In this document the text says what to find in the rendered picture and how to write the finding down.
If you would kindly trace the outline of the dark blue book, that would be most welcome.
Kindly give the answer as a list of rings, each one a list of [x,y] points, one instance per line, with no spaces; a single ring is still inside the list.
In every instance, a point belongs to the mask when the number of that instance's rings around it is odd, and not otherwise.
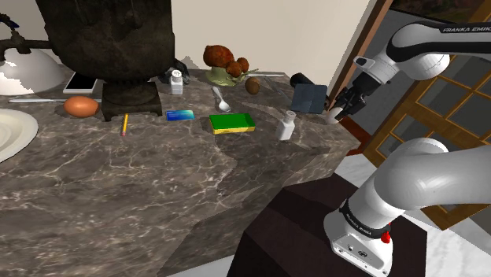
[[[294,88],[290,110],[300,113],[321,114],[327,96],[326,85],[299,83]]]

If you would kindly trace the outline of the black cylinder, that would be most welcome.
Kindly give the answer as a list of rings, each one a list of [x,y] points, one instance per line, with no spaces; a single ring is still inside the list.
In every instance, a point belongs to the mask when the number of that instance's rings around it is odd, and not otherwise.
[[[298,84],[314,85],[314,83],[303,73],[298,72],[290,77],[290,86],[296,87]]]

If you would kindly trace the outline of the wooden door with glass panes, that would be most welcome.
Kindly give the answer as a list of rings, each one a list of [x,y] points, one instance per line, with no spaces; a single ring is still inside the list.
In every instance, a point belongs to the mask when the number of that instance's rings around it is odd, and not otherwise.
[[[491,144],[491,64],[452,56],[450,66],[433,79],[414,82],[375,134],[363,138],[363,155],[376,167],[401,143],[408,130],[440,139],[449,149]]]

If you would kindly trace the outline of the white shaker bottle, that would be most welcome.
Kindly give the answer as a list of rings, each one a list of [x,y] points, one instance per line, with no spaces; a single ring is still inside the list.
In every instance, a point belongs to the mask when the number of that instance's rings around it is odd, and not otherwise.
[[[183,74],[178,69],[172,70],[169,77],[169,83],[171,85],[172,95],[183,94]]]
[[[288,110],[285,112],[284,117],[279,121],[279,125],[276,129],[275,135],[278,140],[285,141],[291,138],[293,134],[293,130],[295,128],[294,119],[296,117],[296,113]]]

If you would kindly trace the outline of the green and yellow sponge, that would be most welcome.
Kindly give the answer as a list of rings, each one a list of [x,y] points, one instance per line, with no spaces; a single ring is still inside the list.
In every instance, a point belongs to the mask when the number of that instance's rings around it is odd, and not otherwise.
[[[256,127],[248,113],[210,115],[209,121],[214,135],[254,131]]]

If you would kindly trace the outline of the silver spoon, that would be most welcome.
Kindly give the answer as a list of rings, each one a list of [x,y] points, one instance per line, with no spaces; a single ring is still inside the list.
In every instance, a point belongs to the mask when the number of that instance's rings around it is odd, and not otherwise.
[[[218,87],[212,87],[212,91],[215,96],[218,97],[219,104],[218,107],[222,112],[229,113],[231,111],[231,107],[223,100],[223,96]]]

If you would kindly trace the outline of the brown mushroom figure green base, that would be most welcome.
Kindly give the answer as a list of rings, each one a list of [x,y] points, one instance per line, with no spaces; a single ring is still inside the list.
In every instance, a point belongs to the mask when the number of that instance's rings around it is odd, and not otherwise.
[[[225,46],[206,46],[203,60],[210,67],[205,73],[207,79],[219,86],[233,87],[250,73],[248,60],[244,57],[235,59]]]

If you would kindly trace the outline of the dark robot stand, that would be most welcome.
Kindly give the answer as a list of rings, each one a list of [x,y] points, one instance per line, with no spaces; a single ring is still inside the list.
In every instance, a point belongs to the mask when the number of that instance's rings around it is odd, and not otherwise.
[[[337,174],[283,187],[245,229],[227,277],[371,277],[336,255],[323,229],[356,189]]]

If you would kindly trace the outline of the black crumpled object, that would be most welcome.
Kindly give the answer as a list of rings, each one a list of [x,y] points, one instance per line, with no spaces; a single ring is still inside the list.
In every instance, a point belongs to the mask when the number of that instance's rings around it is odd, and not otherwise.
[[[171,68],[169,68],[166,72],[160,74],[157,78],[162,83],[170,84],[170,77],[171,77],[172,72],[174,70],[178,70],[178,71],[181,72],[182,79],[183,79],[183,84],[184,85],[187,85],[187,84],[190,83],[190,74],[189,74],[188,68],[187,68],[187,66],[184,63],[182,63],[178,59],[175,59],[174,60],[174,65]]]

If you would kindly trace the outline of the blue card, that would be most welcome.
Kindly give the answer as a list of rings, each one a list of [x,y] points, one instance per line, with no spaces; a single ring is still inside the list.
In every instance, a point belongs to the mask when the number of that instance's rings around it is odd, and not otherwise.
[[[194,112],[192,110],[167,110],[167,121],[194,120]]]

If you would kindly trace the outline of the large dark urn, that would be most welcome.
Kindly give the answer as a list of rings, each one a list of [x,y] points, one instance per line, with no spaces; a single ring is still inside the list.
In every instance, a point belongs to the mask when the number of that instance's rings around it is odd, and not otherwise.
[[[103,82],[105,120],[162,114],[152,79],[175,64],[172,0],[35,0],[54,53]]]

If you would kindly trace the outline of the brown egg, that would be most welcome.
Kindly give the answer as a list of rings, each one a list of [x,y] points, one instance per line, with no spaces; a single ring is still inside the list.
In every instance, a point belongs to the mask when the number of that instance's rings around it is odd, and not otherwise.
[[[74,96],[67,99],[63,107],[65,112],[71,116],[86,118],[94,116],[98,112],[99,103],[92,98]]]

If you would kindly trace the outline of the white phone with black screen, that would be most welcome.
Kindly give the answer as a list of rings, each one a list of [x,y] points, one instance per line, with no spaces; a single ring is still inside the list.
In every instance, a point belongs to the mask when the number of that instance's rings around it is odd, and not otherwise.
[[[92,94],[98,80],[74,72],[63,89],[64,94]]]

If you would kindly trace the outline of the white dome-shaped bowl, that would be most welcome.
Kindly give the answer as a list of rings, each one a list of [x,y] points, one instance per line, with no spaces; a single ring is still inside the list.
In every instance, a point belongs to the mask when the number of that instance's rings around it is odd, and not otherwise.
[[[65,80],[59,64],[41,50],[19,54],[15,49],[8,49],[5,58],[0,62],[0,96],[39,93]]]

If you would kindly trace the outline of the dark metal faucet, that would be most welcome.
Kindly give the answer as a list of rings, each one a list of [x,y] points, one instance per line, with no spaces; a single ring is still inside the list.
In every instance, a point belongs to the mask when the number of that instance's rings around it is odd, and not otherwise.
[[[31,49],[51,49],[50,41],[25,39],[18,31],[19,25],[4,13],[0,13],[0,23],[5,24],[11,31],[9,39],[0,40],[0,62],[6,61],[6,51],[16,49],[19,54],[30,54]]]

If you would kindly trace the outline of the white plate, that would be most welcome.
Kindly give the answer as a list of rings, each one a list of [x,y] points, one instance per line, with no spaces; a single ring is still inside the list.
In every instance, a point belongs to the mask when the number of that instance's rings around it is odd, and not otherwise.
[[[0,163],[28,146],[38,133],[38,122],[30,114],[0,109]]]

